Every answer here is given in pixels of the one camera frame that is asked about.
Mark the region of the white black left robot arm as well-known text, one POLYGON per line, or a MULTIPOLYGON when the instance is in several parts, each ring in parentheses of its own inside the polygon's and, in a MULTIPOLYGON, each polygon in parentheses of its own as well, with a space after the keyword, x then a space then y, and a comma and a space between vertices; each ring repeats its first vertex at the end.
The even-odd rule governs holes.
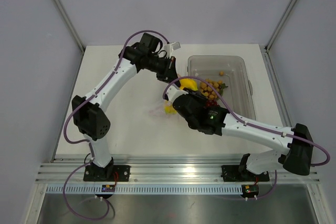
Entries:
POLYGON ((111 123, 106 110, 121 88, 143 69, 154 72, 156 78, 165 83, 176 79, 176 59, 171 52, 180 47, 179 42, 163 45, 151 31, 145 31, 139 42, 123 46, 112 70, 94 89, 83 97, 77 95, 72 99, 71 117, 84 141, 88 142, 91 153, 91 160, 85 165, 84 181, 129 180, 129 167, 115 166, 108 150, 106 135, 111 123))

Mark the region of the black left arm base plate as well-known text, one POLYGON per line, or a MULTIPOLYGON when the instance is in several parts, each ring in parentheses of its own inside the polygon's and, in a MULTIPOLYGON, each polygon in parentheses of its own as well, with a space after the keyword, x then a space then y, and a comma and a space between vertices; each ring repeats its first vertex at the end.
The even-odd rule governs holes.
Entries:
POLYGON ((130 166, 113 165, 105 168, 89 165, 85 168, 83 180, 85 182, 128 182, 130 166))

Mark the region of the clear red-dotted zip bag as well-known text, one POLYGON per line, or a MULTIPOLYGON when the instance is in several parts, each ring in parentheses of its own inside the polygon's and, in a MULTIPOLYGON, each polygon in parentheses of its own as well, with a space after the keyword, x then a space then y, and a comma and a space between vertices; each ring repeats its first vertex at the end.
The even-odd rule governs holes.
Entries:
POLYGON ((173 108, 172 102, 160 100, 149 106, 148 115, 158 118, 169 118, 177 115, 177 111, 173 108))

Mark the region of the yellow banana bunch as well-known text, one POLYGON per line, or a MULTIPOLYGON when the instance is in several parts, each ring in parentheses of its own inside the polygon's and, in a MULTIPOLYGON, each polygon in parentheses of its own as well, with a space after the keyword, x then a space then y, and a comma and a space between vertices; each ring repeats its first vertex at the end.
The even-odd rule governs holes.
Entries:
POLYGON ((197 83, 193 79, 185 78, 182 80, 179 80, 173 84, 169 84, 164 92, 163 92, 163 98, 164 98, 164 112, 167 115, 170 114, 176 114, 177 111, 173 108, 173 101, 175 98, 177 98, 179 95, 187 94, 190 91, 197 91, 197 83))

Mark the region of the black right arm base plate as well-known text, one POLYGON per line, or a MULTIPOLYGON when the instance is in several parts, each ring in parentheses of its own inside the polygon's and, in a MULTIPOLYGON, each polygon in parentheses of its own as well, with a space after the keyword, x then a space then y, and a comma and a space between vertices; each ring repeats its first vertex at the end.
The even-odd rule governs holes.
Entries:
POLYGON ((239 170, 239 165, 223 165, 221 166, 221 178, 224 182, 269 182, 269 173, 261 173, 255 175, 247 170, 242 172, 239 170))

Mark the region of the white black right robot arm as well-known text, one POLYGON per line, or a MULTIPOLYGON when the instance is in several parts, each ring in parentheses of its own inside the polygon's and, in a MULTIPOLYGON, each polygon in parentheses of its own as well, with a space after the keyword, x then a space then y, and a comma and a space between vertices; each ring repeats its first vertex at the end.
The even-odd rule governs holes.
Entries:
POLYGON ((207 106, 206 99, 195 91, 175 90, 166 94, 166 98, 193 130, 207 135, 237 137, 270 148, 267 152, 243 155, 238 167, 242 179, 250 180, 279 167, 292 174, 309 175, 313 140, 305 125, 277 127, 234 116, 226 108, 207 106))

